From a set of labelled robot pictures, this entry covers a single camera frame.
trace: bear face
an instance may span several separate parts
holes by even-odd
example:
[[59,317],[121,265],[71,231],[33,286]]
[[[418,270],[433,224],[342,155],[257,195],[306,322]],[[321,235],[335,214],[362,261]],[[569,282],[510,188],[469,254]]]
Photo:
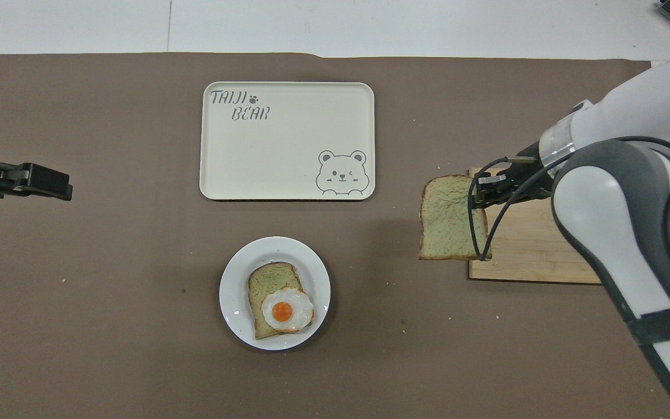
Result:
[[362,196],[362,192],[369,186],[365,163],[366,155],[363,151],[356,150],[349,156],[335,155],[329,150],[322,151],[319,154],[321,166],[316,179],[317,187],[324,196]]

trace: toast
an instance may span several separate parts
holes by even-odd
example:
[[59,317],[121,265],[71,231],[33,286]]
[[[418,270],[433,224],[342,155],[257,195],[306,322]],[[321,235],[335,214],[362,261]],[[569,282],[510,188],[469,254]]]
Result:
[[250,301],[252,316],[255,318],[255,339],[260,340],[284,334],[284,332],[273,329],[265,321],[261,305],[265,297],[286,286],[304,291],[296,269],[287,262],[271,262],[263,265],[255,269],[247,279],[247,298]]
[[[426,183],[420,201],[421,260],[477,260],[467,214],[467,193],[472,178],[462,175],[436,177]],[[477,245],[487,240],[487,216],[472,210]]]

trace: egg yolk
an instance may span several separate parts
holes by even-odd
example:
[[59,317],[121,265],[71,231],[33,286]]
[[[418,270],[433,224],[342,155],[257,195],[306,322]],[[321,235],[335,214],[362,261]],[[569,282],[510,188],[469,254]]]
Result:
[[291,313],[293,313],[293,308],[291,308],[291,304],[285,301],[276,303],[273,306],[273,318],[276,321],[287,321],[291,318]]

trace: wooden cutting board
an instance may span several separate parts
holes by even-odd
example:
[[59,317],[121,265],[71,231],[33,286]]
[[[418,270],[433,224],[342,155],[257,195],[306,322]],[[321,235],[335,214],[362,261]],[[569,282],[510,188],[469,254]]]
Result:
[[[479,168],[471,169],[470,175],[478,171]],[[489,228],[501,207],[494,205],[486,209]],[[549,199],[511,205],[495,231],[491,246],[492,260],[470,262],[470,278],[601,283],[558,230]]]

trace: white plate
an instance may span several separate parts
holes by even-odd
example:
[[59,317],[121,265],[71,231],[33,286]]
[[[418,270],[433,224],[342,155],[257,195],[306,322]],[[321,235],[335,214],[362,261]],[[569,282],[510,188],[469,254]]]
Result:
[[[314,304],[314,319],[297,333],[255,339],[255,326],[247,300],[247,279],[257,268],[270,262],[289,262]],[[330,307],[330,278],[314,250],[287,237],[258,239],[235,254],[224,269],[219,286],[219,303],[229,329],[245,343],[265,350],[284,350],[309,339],[322,325]]]
[[208,198],[359,201],[374,191],[374,93],[364,83],[218,81],[202,114]]

